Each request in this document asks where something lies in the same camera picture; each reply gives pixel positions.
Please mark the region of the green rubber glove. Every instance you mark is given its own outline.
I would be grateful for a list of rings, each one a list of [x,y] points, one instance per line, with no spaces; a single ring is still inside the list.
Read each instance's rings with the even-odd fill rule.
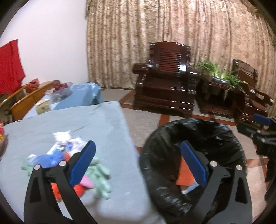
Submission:
[[[92,192],[94,198],[110,199],[110,194],[112,192],[112,187],[108,182],[110,179],[110,170],[101,163],[98,157],[92,159],[85,175],[93,183]]]
[[[22,163],[21,170],[27,172],[27,175],[30,176],[33,171],[33,166],[28,165],[26,162]]]

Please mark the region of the red plastic bag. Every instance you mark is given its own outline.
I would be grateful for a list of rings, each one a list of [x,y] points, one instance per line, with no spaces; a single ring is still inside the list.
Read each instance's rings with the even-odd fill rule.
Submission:
[[[52,190],[53,190],[53,193],[54,193],[54,196],[55,196],[57,202],[62,201],[62,197],[61,197],[61,194],[59,192],[57,184],[56,183],[51,183],[51,187],[52,187]],[[74,189],[74,191],[75,191],[75,193],[77,194],[78,197],[81,197],[84,194],[85,190],[86,190],[85,187],[83,187],[80,184],[75,185],[73,189]]]
[[[39,80],[33,79],[29,83],[25,84],[25,91],[30,94],[39,88]]]

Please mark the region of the blue plastic bag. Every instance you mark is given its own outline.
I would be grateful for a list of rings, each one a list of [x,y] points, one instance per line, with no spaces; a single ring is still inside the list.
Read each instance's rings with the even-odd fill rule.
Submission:
[[[55,149],[51,154],[35,155],[31,154],[27,158],[27,164],[31,167],[39,164],[43,168],[54,167],[59,164],[59,162],[64,160],[64,155],[59,149]]]

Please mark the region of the pink cloth piece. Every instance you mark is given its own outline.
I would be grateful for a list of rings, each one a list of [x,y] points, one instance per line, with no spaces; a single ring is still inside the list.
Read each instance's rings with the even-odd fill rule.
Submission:
[[[93,182],[87,176],[82,177],[82,180],[80,181],[80,185],[84,188],[87,188],[87,189],[93,189],[94,188]]]

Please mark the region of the white blue paper package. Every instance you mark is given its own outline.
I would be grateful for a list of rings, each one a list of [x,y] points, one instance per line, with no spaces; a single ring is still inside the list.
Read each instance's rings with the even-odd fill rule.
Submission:
[[[53,154],[57,149],[62,153],[68,153],[69,156],[73,156],[75,153],[80,152],[87,144],[81,137],[68,137],[68,138],[57,138],[55,144],[46,154]]]

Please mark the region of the white tissue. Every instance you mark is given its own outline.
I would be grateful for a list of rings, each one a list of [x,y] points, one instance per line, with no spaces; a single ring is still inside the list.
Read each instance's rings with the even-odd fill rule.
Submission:
[[[53,136],[55,141],[60,143],[66,143],[72,138],[71,131],[55,132],[53,133]]]

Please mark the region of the black trash bin bag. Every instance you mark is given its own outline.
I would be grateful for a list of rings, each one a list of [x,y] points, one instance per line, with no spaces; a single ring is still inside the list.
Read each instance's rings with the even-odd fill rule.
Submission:
[[[224,124],[189,118],[157,128],[143,146],[139,166],[150,199],[166,223],[183,220],[204,191],[197,187],[183,195],[176,185],[181,163],[180,144],[185,140],[210,161],[228,168],[241,165],[244,171],[247,170],[242,145]]]

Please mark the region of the dark wooden side table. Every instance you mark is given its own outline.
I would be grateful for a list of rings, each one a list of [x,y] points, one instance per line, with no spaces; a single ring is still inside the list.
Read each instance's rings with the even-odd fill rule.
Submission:
[[[233,119],[238,100],[243,96],[243,91],[216,82],[207,75],[201,76],[196,87],[196,101],[202,114],[213,113]]]

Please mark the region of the orange sponge cloth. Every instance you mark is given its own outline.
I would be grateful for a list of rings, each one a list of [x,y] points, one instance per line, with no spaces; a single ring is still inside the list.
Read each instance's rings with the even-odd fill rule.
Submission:
[[[181,158],[176,185],[190,187],[194,184],[194,180],[194,176],[192,175],[186,161]]]

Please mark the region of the green potted plant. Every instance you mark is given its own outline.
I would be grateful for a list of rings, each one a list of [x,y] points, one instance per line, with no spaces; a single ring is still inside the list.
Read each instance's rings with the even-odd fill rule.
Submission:
[[[214,81],[221,84],[227,84],[228,86],[243,91],[241,87],[241,79],[238,75],[234,74],[234,71],[226,71],[221,68],[218,64],[213,63],[211,60],[199,61],[196,64],[196,68],[201,69],[212,77]]]

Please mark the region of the grey-blue table cloth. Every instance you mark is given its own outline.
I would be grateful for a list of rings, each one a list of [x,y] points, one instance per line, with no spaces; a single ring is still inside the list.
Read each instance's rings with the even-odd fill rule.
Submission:
[[[118,102],[50,111],[4,127],[1,160],[1,223],[164,223],[153,207],[138,153]],[[54,133],[69,131],[84,148],[45,168]]]

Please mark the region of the tissue box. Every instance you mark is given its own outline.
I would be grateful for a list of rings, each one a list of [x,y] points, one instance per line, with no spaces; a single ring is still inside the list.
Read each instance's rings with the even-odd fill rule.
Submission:
[[[36,106],[36,112],[38,115],[51,110],[51,104],[48,99],[37,102],[35,106]]]

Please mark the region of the light wooden tv cabinet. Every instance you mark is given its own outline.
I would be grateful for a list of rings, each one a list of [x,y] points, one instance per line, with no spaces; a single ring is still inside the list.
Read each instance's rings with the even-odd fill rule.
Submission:
[[[25,87],[21,87],[9,96],[1,96],[1,121],[11,123],[23,119],[27,112],[37,103],[45,92],[53,87],[56,80],[43,82],[32,93],[26,93]]]

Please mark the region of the blue plastic table cover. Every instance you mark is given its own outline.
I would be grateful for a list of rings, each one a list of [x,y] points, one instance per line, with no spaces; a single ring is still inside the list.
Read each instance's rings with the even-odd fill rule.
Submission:
[[[53,93],[52,89],[46,91],[45,96],[35,103],[23,118],[27,119],[38,115],[38,106],[42,106],[43,104],[50,111],[55,111],[70,107],[98,105],[101,103],[103,103],[103,98],[99,85],[94,83],[73,84],[66,90],[62,90],[61,93]]]

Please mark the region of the red plastic bag on cabinet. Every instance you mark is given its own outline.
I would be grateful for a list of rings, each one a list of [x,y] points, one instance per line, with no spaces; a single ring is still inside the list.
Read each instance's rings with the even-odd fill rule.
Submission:
[[[25,91],[30,94],[39,88],[39,80],[33,79],[29,83],[25,84]]]

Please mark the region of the red apples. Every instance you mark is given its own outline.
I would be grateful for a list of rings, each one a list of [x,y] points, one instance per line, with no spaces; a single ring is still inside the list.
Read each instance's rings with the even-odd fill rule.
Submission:
[[[53,82],[54,91],[59,91],[59,90],[65,89],[67,87],[68,87],[68,85],[66,83],[61,83],[58,80]]]

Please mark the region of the red cloth cover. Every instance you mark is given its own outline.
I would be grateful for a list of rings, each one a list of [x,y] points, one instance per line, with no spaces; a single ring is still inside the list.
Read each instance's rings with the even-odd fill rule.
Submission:
[[[21,87],[22,80],[25,78],[18,50],[18,40],[12,40],[1,47],[0,60],[1,95],[12,94]]]

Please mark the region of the beige patterned curtain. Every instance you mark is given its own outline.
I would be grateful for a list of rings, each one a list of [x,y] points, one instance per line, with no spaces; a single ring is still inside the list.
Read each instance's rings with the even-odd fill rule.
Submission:
[[[275,34],[249,1],[87,1],[86,20],[89,80],[102,87],[133,88],[132,66],[168,41],[189,45],[192,63],[250,64],[275,98]]]

